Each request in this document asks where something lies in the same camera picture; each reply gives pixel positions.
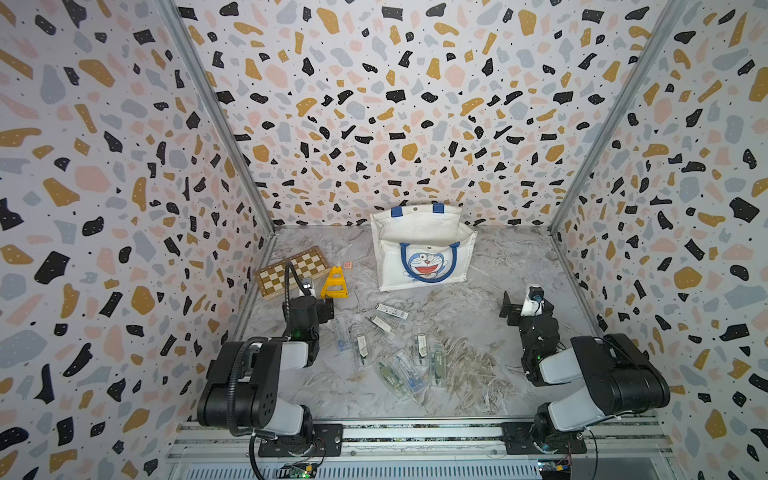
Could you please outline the clear compass case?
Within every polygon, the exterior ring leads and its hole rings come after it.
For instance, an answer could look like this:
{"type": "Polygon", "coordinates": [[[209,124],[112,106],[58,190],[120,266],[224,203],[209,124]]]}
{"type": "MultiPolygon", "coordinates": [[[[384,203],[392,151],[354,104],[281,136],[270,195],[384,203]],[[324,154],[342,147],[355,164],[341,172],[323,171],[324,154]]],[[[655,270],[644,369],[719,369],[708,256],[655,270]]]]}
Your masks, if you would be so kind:
{"type": "Polygon", "coordinates": [[[340,352],[345,352],[353,348],[348,322],[342,318],[334,319],[334,332],[336,335],[337,347],[340,352]]]}

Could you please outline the white label compass case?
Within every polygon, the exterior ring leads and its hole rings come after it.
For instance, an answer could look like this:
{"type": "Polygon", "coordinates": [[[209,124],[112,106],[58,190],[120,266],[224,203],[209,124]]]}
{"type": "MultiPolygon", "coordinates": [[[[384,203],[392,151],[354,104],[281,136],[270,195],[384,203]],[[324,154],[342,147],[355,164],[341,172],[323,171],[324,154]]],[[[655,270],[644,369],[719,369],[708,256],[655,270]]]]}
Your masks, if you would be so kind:
{"type": "Polygon", "coordinates": [[[353,337],[357,349],[357,359],[361,367],[366,367],[370,362],[370,350],[368,347],[368,341],[366,332],[359,327],[356,327],[353,332],[353,337]]]}
{"type": "Polygon", "coordinates": [[[393,335],[395,333],[395,328],[379,316],[371,317],[370,322],[387,335],[393,335]]]}

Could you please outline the white Doraemon canvas bag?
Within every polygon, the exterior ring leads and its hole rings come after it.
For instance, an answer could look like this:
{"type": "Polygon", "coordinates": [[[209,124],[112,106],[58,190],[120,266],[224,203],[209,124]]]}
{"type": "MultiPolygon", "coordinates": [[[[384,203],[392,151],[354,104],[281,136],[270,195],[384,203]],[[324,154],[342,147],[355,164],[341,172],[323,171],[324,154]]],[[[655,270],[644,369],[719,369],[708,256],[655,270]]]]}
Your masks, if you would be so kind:
{"type": "Polygon", "coordinates": [[[371,215],[379,290],[464,282],[477,232],[461,216],[460,207],[443,203],[398,206],[371,215]]]}

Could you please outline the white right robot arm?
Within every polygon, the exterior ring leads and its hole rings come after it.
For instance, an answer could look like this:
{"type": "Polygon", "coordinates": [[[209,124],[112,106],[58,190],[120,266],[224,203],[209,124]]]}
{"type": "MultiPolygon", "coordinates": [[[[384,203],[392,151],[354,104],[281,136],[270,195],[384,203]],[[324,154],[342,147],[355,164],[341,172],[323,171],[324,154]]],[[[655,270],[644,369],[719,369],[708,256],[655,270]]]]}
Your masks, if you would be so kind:
{"type": "Polygon", "coordinates": [[[583,383],[567,397],[540,405],[531,423],[505,424],[508,452],[584,453],[581,435],[587,428],[669,404],[667,381],[627,335],[576,336],[565,345],[553,313],[538,285],[528,288],[521,304],[503,295],[499,316],[519,330],[526,379],[536,387],[583,383]]]}

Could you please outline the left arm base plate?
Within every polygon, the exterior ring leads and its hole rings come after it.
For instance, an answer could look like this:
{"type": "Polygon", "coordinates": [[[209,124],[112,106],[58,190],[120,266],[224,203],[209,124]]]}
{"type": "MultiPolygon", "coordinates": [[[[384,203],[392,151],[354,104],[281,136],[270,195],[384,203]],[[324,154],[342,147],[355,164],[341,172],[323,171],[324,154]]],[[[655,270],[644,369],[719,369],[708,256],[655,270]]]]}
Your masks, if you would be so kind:
{"type": "Polygon", "coordinates": [[[311,427],[302,427],[297,435],[263,440],[258,448],[258,457],[295,460],[305,457],[339,457],[343,434],[342,423],[313,424],[311,427]]]}

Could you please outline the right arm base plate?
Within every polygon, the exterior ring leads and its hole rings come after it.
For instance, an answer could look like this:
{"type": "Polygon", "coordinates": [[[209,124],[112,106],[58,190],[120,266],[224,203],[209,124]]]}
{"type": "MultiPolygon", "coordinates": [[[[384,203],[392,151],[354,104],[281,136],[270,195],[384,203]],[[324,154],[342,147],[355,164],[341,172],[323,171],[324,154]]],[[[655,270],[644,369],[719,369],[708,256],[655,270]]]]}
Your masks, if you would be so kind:
{"type": "Polygon", "coordinates": [[[508,455],[585,454],[587,446],[580,432],[560,432],[536,422],[504,422],[501,440],[508,455]]]}

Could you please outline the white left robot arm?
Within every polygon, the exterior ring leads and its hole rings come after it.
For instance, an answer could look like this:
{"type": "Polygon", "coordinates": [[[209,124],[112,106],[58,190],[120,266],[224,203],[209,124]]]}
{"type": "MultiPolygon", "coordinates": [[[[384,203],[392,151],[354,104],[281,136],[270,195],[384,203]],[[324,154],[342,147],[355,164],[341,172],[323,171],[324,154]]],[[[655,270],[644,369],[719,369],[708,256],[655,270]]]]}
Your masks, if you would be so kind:
{"type": "Polygon", "coordinates": [[[197,421],[253,436],[294,456],[315,446],[308,407],[278,395],[280,374],[308,368],[320,347],[320,326],[334,318],[331,298],[304,295],[283,303],[286,330],[281,337],[254,336],[228,341],[213,362],[197,406],[197,421]]]}

